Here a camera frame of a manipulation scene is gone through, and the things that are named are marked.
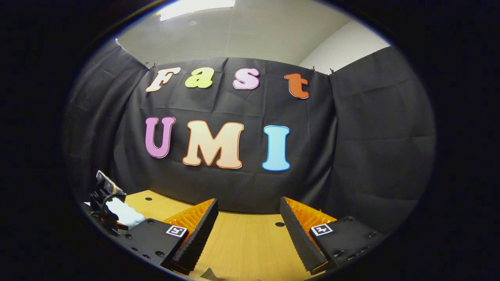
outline pink letter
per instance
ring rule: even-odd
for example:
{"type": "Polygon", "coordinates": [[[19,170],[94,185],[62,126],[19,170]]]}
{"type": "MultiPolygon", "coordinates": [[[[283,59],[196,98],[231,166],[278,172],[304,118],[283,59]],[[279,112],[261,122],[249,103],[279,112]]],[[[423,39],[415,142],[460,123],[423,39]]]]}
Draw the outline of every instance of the pink letter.
{"type": "Polygon", "coordinates": [[[232,85],[237,90],[251,90],[259,86],[259,71],[255,68],[242,68],[234,74],[232,85]]]}
{"type": "Polygon", "coordinates": [[[161,147],[156,147],[155,127],[158,124],[158,118],[149,117],[146,119],[146,150],[149,155],[155,158],[163,158],[169,153],[170,132],[176,119],[174,117],[165,117],[161,122],[163,123],[163,139],[161,140],[161,147]]]}

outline wooden table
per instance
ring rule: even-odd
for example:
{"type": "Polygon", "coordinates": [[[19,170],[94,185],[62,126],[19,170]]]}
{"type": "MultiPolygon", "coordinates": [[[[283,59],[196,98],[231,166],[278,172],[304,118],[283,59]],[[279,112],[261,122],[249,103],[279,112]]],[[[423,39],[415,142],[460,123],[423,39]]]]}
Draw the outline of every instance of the wooden table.
{"type": "MultiPolygon", "coordinates": [[[[125,202],[146,218],[163,221],[193,205],[146,190],[127,195],[125,202]]],[[[301,262],[280,214],[219,211],[196,268],[188,278],[211,268],[220,280],[302,281],[311,275],[301,262]]]]}

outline peach letter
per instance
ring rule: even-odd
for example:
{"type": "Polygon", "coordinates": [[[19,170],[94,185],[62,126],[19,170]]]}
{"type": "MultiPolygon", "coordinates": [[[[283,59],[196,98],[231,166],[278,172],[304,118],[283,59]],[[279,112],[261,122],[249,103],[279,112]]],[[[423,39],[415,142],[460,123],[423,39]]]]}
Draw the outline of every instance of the peach letter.
{"type": "Polygon", "coordinates": [[[156,75],[156,78],[153,80],[153,83],[151,83],[151,85],[146,88],[146,92],[158,91],[162,87],[160,85],[161,82],[163,82],[163,84],[166,84],[170,80],[172,75],[178,74],[180,71],[181,71],[180,67],[162,69],[158,71],[158,74],[156,75]]]}
{"type": "Polygon", "coordinates": [[[244,130],[241,123],[227,122],[222,126],[215,138],[212,137],[207,122],[193,120],[187,123],[191,130],[187,155],[182,162],[190,166],[198,166],[202,160],[198,157],[198,149],[201,151],[203,160],[210,166],[220,150],[220,158],[215,164],[220,168],[238,169],[242,162],[238,158],[240,133],[244,130]]]}

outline white object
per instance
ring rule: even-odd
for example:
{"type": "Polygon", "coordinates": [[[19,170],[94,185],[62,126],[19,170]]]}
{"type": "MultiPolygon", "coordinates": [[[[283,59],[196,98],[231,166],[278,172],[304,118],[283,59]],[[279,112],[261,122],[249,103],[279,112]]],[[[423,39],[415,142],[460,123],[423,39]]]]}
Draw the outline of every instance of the white object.
{"type": "Polygon", "coordinates": [[[111,212],[118,216],[118,222],[128,226],[128,229],[135,227],[146,220],[146,217],[137,212],[129,204],[120,201],[118,198],[113,198],[111,201],[106,202],[106,206],[111,212]]]}

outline letter i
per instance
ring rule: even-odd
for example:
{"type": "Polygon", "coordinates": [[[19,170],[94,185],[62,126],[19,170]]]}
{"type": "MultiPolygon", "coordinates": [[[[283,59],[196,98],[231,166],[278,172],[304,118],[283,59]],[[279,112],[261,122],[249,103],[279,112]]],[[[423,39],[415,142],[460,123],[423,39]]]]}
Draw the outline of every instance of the letter i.
{"type": "Polygon", "coordinates": [[[287,162],[287,135],[290,129],[284,126],[266,126],[264,133],[267,135],[267,160],[262,163],[262,168],[268,171],[285,171],[290,168],[287,162]]]}

